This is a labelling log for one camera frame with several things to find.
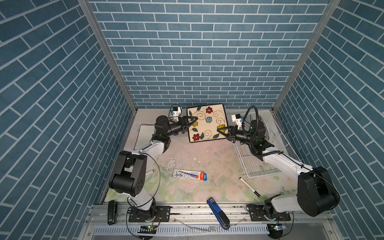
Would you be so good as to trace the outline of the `black square plate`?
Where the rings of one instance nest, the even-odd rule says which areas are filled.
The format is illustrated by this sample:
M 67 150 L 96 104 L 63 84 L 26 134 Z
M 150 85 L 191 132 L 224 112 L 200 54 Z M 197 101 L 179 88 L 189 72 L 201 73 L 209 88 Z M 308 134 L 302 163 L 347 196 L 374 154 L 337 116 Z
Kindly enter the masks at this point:
M 227 127 L 228 120 L 223 104 L 198 106 L 187 109 L 188 116 L 198 120 L 189 127 L 190 143 L 220 140 L 225 137 L 217 132 L 218 127 Z

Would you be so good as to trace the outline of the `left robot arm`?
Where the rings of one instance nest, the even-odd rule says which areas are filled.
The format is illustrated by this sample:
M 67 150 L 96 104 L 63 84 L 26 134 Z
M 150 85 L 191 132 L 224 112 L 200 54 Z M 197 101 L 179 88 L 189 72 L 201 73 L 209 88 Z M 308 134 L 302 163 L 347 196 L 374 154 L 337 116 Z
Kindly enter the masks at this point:
M 198 120 L 197 117 L 179 117 L 177 122 L 166 116 L 156 119 L 155 132 L 148 144 L 132 152 L 121 151 L 113 167 L 109 188 L 127 197 L 132 202 L 131 210 L 141 220 L 149 222 L 158 215 L 156 200 L 144 189 L 147 158 L 152 160 L 164 153 L 171 143 L 171 136 L 185 133 Z

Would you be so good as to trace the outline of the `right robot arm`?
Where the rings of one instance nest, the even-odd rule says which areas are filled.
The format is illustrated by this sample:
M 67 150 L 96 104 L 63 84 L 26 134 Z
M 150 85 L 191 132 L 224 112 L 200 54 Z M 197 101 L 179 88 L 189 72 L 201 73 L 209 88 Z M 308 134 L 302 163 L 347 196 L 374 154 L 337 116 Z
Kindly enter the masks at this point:
M 267 140 L 267 126 L 262 122 L 256 106 L 255 118 L 250 122 L 244 118 L 241 126 L 218 127 L 217 131 L 228 141 L 248 146 L 252 156 L 276 167 L 297 184 L 293 195 L 276 195 L 265 200 L 263 214 L 273 221 L 282 213 L 304 212 L 308 216 L 333 210 L 341 200 L 329 172 L 323 167 L 312 167 L 286 155 Z

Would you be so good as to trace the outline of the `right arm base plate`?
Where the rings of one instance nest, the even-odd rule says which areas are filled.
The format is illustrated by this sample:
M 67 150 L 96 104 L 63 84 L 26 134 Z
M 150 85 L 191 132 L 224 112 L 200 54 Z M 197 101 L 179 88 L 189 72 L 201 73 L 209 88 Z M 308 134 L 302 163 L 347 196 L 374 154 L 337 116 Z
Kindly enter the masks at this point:
M 283 213 L 269 213 L 266 211 L 264 205 L 255 205 L 255 204 L 247 204 L 246 210 L 250 215 L 252 222 L 262 222 L 262 221 L 291 221 L 291 216 L 288 212 Z

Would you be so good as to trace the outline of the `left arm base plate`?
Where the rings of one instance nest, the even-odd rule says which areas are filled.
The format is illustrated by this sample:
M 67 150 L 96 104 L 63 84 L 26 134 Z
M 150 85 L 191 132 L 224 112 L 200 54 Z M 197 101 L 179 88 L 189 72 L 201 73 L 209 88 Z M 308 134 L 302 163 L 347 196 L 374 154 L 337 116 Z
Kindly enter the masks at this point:
M 128 213 L 128 221 L 130 223 L 144 223 L 153 221 L 169 222 L 170 213 L 170 206 L 151 207 L 147 211 L 131 208 Z

